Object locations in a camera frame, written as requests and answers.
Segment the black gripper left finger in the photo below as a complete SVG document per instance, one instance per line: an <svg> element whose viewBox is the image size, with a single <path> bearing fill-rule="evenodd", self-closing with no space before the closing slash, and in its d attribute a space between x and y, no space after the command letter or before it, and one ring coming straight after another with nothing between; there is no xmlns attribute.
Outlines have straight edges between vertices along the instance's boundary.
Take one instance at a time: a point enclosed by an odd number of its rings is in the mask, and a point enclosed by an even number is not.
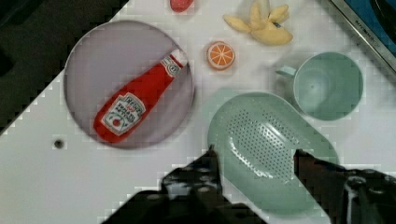
<svg viewBox="0 0 396 224"><path fill-rule="evenodd" d="M210 212L222 202L219 157L210 145L198 159L176 168L161 181L161 193L172 209L189 212Z"/></svg>

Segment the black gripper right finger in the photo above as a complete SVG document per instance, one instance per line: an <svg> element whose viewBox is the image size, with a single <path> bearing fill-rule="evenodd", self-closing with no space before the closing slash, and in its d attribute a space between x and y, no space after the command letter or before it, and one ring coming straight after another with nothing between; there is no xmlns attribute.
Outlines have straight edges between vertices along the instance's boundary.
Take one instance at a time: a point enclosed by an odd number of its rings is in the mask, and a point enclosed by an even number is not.
<svg viewBox="0 0 396 224"><path fill-rule="evenodd" d="M396 224L396 185L373 169L347 169L298 149L294 173L332 224Z"/></svg>

